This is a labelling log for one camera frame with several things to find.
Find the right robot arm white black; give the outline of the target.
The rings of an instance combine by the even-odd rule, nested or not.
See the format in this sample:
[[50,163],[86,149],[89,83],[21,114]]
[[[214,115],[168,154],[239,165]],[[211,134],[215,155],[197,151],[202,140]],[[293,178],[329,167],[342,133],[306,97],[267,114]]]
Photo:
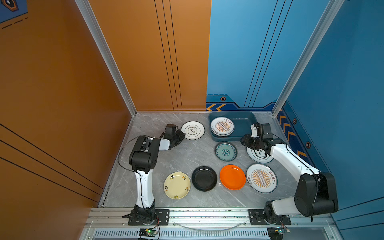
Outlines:
[[280,224],[291,215],[313,217],[335,213],[339,209],[335,177],[306,163],[280,138],[275,138],[270,124],[253,124],[251,134],[240,142],[253,151],[264,151],[266,156],[282,164],[297,181],[295,195],[290,198],[266,202],[257,219],[267,224]]

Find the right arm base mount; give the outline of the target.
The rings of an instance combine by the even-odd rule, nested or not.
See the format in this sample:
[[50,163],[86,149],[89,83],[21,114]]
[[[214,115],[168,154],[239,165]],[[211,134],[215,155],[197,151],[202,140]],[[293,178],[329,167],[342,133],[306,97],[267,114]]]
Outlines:
[[252,226],[267,226],[267,225],[285,225],[289,226],[292,224],[289,216],[277,216],[274,212],[269,215],[264,209],[248,209],[249,220]]

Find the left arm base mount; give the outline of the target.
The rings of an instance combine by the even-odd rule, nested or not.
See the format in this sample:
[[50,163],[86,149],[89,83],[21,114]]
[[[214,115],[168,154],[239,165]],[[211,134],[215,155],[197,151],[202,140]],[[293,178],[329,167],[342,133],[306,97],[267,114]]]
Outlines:
[[156,225],[167,226],[170,219],[169,209],[153,209],[148,213],[146,211],[132,210],[128,220],[129,226]]

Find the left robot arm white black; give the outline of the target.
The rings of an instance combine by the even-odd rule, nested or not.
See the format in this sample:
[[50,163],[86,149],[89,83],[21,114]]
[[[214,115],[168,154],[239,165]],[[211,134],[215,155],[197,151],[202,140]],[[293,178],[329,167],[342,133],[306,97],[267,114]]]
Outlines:
[[136,176],[137,201],[131,218],[144,224],[155,220],[155,198],[153,195],[153,171],[160,151],[168,151],[179,145],[185,134],[178,126],[168,124],[159,137],[141,135],[136,139],[129,157],[129,164]]

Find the teal patterned plate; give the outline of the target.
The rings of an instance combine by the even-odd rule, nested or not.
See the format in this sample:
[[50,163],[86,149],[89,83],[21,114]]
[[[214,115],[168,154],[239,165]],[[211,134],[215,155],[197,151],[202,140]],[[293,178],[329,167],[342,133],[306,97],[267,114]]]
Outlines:
[[238,150],[233,144],[222,142],[216,145],[215,155],[221,161],[231,162],[237,157]]

